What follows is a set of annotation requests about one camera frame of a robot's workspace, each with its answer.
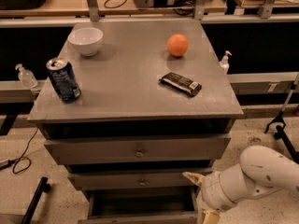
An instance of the white pump bottle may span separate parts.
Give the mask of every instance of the white pump bottle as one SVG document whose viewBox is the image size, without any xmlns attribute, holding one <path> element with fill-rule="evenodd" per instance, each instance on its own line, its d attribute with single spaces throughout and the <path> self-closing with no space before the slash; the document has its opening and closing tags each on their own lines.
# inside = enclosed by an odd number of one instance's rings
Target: white pump bottle
<svg viewBox="0 0 299 224">
<path fill-rule="evenodd" d="M 37 80 L 34 74 L 30 70 L 26 70 L 24 67 L 22 67 L 21 63 L 18 63 L 15 69 L 19 70 L 18 78 L 24 87 L 33 88 L 37 86 Z"/>
<path fill-rule="evenodd" d="M 232 53 L 226 50 L 225 55 L 223 56 L 222 60 L 219 62 L 221 68 L 224 71 L 224 74 L 227 74 L 228 69 L 230 68 L 230 64 L 228 64 L 228 55 L 232 56 Z"/>
</svg>

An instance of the blue can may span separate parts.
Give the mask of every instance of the blue can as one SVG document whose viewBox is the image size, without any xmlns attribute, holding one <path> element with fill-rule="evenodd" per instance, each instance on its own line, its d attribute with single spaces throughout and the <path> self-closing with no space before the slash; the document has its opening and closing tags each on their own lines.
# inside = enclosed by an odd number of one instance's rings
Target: blue can
<svg viewBox="0 0 299 224">
<path fill-rule="evenodd" d="M 81 95 L 71 63 L 64 58 L 53 58 L 46 64 L 47 74 L 59 98 L 65 103 L 74 102 Z"/>
</svg>

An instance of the floor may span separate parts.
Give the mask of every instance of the floor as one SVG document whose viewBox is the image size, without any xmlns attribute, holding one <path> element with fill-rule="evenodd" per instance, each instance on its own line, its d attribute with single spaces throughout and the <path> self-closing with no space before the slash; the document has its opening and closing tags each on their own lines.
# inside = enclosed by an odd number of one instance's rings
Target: floor
<svg viewBox="0 0 299 224">
<path fill-rule="evenodd" d="M 231 131 L 232 140 L 222 158 L 214 163 L 214 170 L 222 171 L 238 163 L 242 150 L 251 145 L 268 146 L 290 157 L 283 142 L 273 137 L 276 124 L 270 126 L 267 134 L 264 133 L 266 125 L 278 114 L 281 105 L 243 106 L 243 108 L 245 117 L 235 122 Z M 299 117 L 292 113 L 294 109 L 295 106 L 291 105 L 285 112 L 284 120 L 287 123 L 285 132 L 294 147 L 299 150 Z M 27 142 L 36 132 L 36 127 L 29 124 L 26 118 L 26 114 L 20 114 L 9 133 L 0 136 L 0 161 L 19 158 Z M 78 219 L 86 218 L 87 200 L 70 184 L 65 168 L 56 165 L 43 147 L 44 141 L 43 135 L 37 132 L 26 153 L 26 157 L 32 161 L 26 171 L 17 175 L 12 173 L 12 167 L 0 171 L 1 224 L 5 223 L 1 217 L 25 214 L 42 176 L 49 179 L 51 191 L 41 196 L 32 223 L 71 224 L 77 223 Z M 27 163 L 27 161 L 20 162 L 15 171 L 25 167 Z M 222 213 L 219 224 L 297 224 L 298 200 L 298 193 L 286 190 L 260 200 L 246 200 L 234 209 Z"/>
</svg>

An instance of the white bowl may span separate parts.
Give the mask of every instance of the white bowl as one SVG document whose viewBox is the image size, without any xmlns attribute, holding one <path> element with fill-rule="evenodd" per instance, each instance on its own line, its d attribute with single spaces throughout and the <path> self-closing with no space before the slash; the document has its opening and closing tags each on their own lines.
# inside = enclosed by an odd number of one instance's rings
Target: white bowl
<svg viewBox="0 0 299 224">
<path fill-rule="evenodd" d="M 93 56 L 103 43 L 103 32 L 95 27 L 80 28 L 71 32 L 67 40 L 82 55 Z"/>
</svg>

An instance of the can top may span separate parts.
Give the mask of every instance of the can top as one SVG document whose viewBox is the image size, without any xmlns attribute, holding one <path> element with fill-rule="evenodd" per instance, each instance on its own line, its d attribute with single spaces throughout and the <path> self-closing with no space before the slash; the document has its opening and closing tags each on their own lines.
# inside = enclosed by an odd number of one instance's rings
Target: can top
<svg viewBox="0 0 299 224">
<path fill-rule="evenodd" d="M 61 70 L 63 68 L 65 68 L 68 64 L 68 61 L 64 58 L 59 58 L 59 57 L 56 57 L 56 58 L 52 58 L 50 59 L 46 66 L 49 70 L 51 71 L 55 71 L 55 70 Z"/>
</svg>

